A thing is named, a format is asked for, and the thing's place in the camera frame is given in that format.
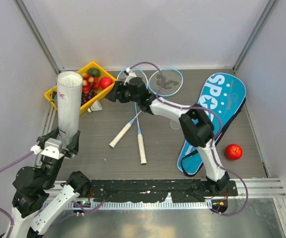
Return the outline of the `white shuttlecock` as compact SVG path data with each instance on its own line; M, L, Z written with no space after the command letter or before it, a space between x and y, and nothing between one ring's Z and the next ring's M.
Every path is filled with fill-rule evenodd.
M58 79L58 83L64 87L72 88L78 87L82 83L82 79L80 79L78 76L69 74L61 76Z
M103 109L101 103L96 100L92 106L90 106L88 109L87 109L87 112L91 113L91 112L97 112L97 111L101 111Z

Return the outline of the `white shuttlecock tube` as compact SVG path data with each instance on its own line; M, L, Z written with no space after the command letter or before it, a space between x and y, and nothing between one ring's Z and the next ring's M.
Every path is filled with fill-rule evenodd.
M58 83L58 79L64 75L75 75L82 79L78 87L64 87ZM79 116L81 106L83 78L74 71L65 71L57 76L57 111L59 137L64 145L71 142L72 137L79 128Z

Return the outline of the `clear tube lid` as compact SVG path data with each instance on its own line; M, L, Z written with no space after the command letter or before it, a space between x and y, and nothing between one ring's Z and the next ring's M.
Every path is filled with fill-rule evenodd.
M174 130L179 130L179 129L181 129L180 123L179 123L179 122L176 122L176 121L174 121L174 120L171 120L171 121L170 121L170 127L171 127L172 129L174 129Z

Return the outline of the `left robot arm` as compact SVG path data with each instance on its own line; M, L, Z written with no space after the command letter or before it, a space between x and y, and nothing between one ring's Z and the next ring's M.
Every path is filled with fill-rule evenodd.
M16 193L10 223L3 238L41 238L70 202L89 194L90 180L81 171L72 172L57 196L45 210L41 209L49 197L47 191L55 185L64 158L74 157L79 150L79 131L66 148L57 139L58 135L56 128L38 137L37 144L31 147L33 154L42 156L41 167L26 166L17 172L12 184Z

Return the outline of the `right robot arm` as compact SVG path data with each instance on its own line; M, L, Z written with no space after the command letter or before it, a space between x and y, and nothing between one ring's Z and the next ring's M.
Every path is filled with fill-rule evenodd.
M206 169L209 191L213 195L220 195L226 190L229 172L220 164L215 145L241 112L243 105L239 105L228 120L225 120L224 116L214 116L219 123L219 131L214 134L214 124L208 116L214 115L214 111L200 104L187 107L166 101L150 93L140 77L134 77L128 83L117 81L105 98L111 102L135 102L143 112L179 122L186 142L195 148L195 151L187 154L186 157L196 154L201 157Z

